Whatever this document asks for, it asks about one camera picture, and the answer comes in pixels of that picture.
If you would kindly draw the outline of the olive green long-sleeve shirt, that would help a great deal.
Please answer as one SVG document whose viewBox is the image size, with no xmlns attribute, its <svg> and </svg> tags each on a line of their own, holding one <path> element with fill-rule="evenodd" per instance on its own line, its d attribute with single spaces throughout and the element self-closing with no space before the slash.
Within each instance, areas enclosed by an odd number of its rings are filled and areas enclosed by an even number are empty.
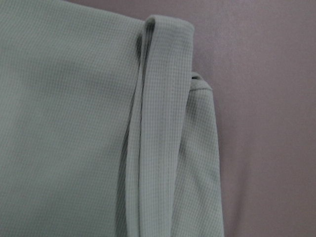
<svg viewBox="0 0 316 237">
<path fill-rule="evenodd" d="M 224 235 L 193 37 L 178 18 L 1 1 L 1 236 Z"/>
</svg>

